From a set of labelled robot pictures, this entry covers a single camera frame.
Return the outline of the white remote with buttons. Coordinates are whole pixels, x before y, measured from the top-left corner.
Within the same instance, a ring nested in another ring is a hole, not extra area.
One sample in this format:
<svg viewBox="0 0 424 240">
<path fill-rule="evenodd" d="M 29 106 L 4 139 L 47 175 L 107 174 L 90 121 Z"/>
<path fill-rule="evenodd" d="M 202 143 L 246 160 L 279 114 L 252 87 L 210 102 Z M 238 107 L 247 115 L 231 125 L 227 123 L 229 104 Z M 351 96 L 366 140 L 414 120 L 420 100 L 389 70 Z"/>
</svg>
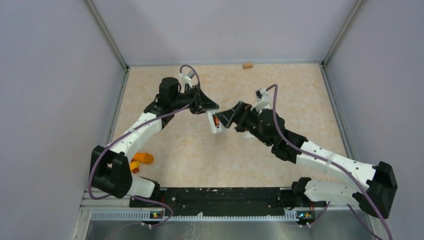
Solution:
<svg viewBox="0 0 424 240">
<path fill-rule="evenodd" d="M 209 121 L 209 126 L 210 126 L 211 132 L 213 134 L 219 134 L 223 131 L 223 125 L 221 124 L 220 121 L 219 121 L 220 122 L 219 127 L 216 127 L 215 124 L 214 124 L 213 116 L 216 116 L 217 112 L 218 112 L 217 109 L 206 111 L 207 119 Z"/>
</svg>

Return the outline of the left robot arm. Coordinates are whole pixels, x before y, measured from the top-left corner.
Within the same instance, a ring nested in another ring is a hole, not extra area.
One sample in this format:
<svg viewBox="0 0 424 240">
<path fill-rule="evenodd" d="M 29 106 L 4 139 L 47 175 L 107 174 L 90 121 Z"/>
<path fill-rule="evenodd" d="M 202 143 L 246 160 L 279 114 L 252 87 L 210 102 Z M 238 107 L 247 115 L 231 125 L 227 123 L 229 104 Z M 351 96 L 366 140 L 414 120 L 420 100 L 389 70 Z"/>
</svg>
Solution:
<svg viewBox="0 0 424 240">
<path fill-rule="evenodd" d="M 158 94 L 123 135 L 107 146 L 96 146 L 91 153 L 89 187 L 121 199 L 127 195 L 139 196 L 149 207 L 160 202 L 159 184 L 137 177 L 130 169 L 136 153 L 154 134 L 161 131 L 183 110 L 194 115 L 212 112 L 219 105 L 207 97 L 199 85 L 181 84 L 174 77 L 161 80 Z"/>
</svg>

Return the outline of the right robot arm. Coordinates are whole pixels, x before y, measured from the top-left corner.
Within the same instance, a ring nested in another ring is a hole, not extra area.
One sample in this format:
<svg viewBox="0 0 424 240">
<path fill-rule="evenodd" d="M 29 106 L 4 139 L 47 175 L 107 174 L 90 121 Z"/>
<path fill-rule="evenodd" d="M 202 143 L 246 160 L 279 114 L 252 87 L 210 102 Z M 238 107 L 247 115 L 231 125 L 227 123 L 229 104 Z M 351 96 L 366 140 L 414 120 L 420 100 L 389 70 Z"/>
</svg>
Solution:
<svg viewBox="0 0 424 240">
<path fill-rule="evenodd" d="M 298 181 L 293 200 L 299 206 L 310 202 L 334 201 L 354 204 L 373 216 L 388 219 L 398 183 L 393 167 L 384 161 L 378 164 L 360 162 L 326 150 L 305 136 L 285 128 L 285 120 L 273 110 L 256 110 L 251 104 L 239 101 L 233 108 L 213 114 L 213 121 L 226 129 L 235 124 L 237 132 L 248 132 L 271 148 L 282 161 L 317 169 L 343 181 L 333 189 L 322 189 L 323 182 L 309 177 Z"/>
</svg>

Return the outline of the orange battery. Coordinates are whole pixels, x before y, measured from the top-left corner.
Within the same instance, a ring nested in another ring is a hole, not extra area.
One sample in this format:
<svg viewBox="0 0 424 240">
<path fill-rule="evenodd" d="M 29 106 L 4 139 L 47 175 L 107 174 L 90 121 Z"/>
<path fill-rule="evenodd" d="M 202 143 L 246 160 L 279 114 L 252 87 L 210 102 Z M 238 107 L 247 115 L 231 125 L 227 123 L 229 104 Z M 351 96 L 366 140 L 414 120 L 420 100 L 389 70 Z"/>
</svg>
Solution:
<svg viewBox="0 0 424 240">
<path fill-rule="evenodd" d="M 213 116 L 214 125 L 218 128 L 220 126 L 220 120 L 217 116 Z"/>
</svg>

